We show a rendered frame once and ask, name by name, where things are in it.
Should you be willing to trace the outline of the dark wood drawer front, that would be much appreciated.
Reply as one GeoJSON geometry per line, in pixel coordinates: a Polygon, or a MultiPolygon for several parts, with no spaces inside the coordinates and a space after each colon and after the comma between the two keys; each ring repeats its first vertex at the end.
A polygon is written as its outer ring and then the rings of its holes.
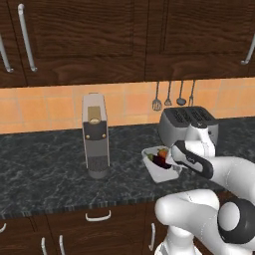
{"type": "Polygon", "coordinates": [[[40,236],[48,238],[50,230],[45,215],[0,219],[0,240],[7,238],[21,238],[40,236]]]}
{"type": "Polygon", "coordinates": [[[145,204],[127,204],[105,208],[77,210],[63,213],[55,213],[47,216],[51,230],[72,230],[76,228],[95,227],[106,230],[115,226],[117,229],[125,229],[138,232],[143,229],[145,204]],[[85,213],[90,217],[102,217],[112,212],[112,217],[102,222],[88,222],[85,213]]]}

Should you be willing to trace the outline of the hanging small spatula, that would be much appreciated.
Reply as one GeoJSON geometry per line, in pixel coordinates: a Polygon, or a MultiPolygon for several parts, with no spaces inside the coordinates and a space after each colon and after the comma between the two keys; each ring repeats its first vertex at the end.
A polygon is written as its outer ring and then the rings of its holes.
{"type": "Polygon", "coordinates": [[[168,82],[167,97],[166,97],[166,100],[164,102],[164,105],[167,106],[167,107],[172,106],[172,102],[171,102],[171,99],[170,99],[170,90],[171,90],[171,81],[168,82]]]}

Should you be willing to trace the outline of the hanging ladle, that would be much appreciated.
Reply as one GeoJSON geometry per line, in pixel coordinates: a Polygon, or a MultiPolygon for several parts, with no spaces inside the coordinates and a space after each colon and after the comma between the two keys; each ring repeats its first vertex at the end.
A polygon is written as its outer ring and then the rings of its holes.
{"type": "MultiPolygon", "coordinates": [[[[179,90],[180,94],[182,94],[182,89],[183,89],[183,84],[180,84],[180,90],[179,90]]],[[[182,96],[179,96],[176,102],[179,106],[184,106],[186,104],[186,99],[184,99],[182,96]]]]}

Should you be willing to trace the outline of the dark wood wall cupboard door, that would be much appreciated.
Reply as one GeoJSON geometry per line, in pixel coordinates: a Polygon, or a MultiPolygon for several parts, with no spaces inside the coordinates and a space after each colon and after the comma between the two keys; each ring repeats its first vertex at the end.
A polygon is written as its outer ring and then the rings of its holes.
{"type": "Polygon", "coordinates": [[[255,77],[255,0],[149,0],[148,81],[255,77]]]}
{"type": "Polygon", "coordinates": [[[13,73],[8,73],[6,71],[0,54],[0,88],[26,87],[27,83],[20,60],[7,0],[0,0],[0,34],[2,35],[10,66],[14,69],[13,73]]]}
{"type": "Polygon", "coordinates": [[[148,0],[7,0],[30,87],[144,80],[148,0]],[[29,66],[18,5],[37,72],[29,66]]]}

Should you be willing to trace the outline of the dark wood base cupboard door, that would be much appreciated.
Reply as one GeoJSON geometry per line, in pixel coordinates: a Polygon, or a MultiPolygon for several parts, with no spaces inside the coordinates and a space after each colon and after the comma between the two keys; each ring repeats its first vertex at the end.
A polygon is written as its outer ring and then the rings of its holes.
{"type": "Polygon", "coordinates": [[[149,202],[146,205],[142,255],[153,255],[156,247],[164,240],[167,233],[167,227],[162,225],[155,217],[154,206],[155,202],[149,202]],[[152,235],[151,224],[155,226],[155,238],[152,250],[149,249],[152,235]]]}
{"type": "Polygon", "coordinates": [[[128,235],[120,232],[67,233],[63,235],[66,255],[141,255],[142,243],[134,242],[128,235]]]}
{"type": "MultiPolygon", "coordinates": [[[[57,255],[52,241],[46,238],[48,255],[57,255]]],[[[0,237],[0,255],[43,255],[41,236],[0,237]]]]}

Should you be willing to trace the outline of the grey coffee machine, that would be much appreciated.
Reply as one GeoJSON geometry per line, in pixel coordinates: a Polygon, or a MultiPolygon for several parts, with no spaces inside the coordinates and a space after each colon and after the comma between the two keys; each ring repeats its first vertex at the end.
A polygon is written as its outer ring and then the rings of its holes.
{"type": "Polygon", "coordinates": [[[102,94],[83,96],[82,128],[89,175],[95,179],[104,178],[110,167],[110,149],[108,116],[102,94]]]}

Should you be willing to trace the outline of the white vegetable container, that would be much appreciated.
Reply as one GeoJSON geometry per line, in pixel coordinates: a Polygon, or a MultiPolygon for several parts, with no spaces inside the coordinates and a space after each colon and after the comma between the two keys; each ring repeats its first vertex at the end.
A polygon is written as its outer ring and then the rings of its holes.
{"type": "Polygon", "coordinates": [[[150,154],[157,155],[161,149],[165,149],[165,146],[155,146],[150,148],[145,148],[142,152],[142,160],[154,182],[160,183],[172,179],[179,178],[182,167],[175,164],[173,161],[170,162],[170,168],[161,167],[154,163],[148,156],[150,154]]]}

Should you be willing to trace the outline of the hanging slotted spatula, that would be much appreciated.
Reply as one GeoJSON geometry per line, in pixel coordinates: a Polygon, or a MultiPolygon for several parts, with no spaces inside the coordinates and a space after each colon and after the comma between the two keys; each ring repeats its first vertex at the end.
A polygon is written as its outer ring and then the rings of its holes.
{"type": "Polygon", "coordinates": [[[155,98],[152,101],[152,109],[159,112],[162,108],[161,100],[158,98],[159,83],[156,83],[155,98]]]}

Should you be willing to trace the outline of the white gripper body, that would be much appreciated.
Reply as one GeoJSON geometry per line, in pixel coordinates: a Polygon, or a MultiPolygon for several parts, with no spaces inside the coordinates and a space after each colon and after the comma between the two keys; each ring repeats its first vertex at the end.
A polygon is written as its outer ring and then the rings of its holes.
{"type": "Polygon", "coordinates": [[[178,165],[172,158],[171,149],[168,150],[168,153],[165,158],[165,162],[171,165],[172,170],[175,170],[177,173],[181,173],[182,168],[178,165]]]}

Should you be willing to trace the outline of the dark purple eggplant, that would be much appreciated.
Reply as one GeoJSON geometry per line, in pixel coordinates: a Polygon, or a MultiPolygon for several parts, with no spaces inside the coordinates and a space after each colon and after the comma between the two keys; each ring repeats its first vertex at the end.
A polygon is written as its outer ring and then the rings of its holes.
{"type": "Polygon", "coordinates": [[[168,164],[165,162],[165,159],[161,156],[155,155],[152,159],[152,162],[155,163],[157,166],[164,168],[164,169],[169,169],[171,168],[171,164],[168,164]]]}

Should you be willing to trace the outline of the silver toaster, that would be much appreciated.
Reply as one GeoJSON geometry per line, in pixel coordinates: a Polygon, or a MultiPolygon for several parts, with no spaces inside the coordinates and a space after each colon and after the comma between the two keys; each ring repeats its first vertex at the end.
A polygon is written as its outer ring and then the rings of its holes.
{"type": "Polygon", "coordinates": [[[184,139],[186,130],[192,122],[207,124],[209,136],[212,142],[217,144],[219,122],[203,107],[164,109],[158,125],[158,134],[162,143],[170,147],[177,140],[184,139]]]}

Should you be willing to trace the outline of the hanging fork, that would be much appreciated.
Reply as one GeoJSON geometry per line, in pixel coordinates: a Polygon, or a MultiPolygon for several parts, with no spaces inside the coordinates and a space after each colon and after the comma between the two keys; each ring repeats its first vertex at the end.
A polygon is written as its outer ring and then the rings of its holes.
{"type": "Polygon", "coordinates": [[[192,82],[192,87],[191,87],[191,93],[190,93],[189,101],[188,101],[188,106],[189,106],[189,107],[192,107],[192,106],[193,106],[193,94],[194,94],[195,83],[196,83],[196,81],[193,80],[193,82],[192,82]]]}

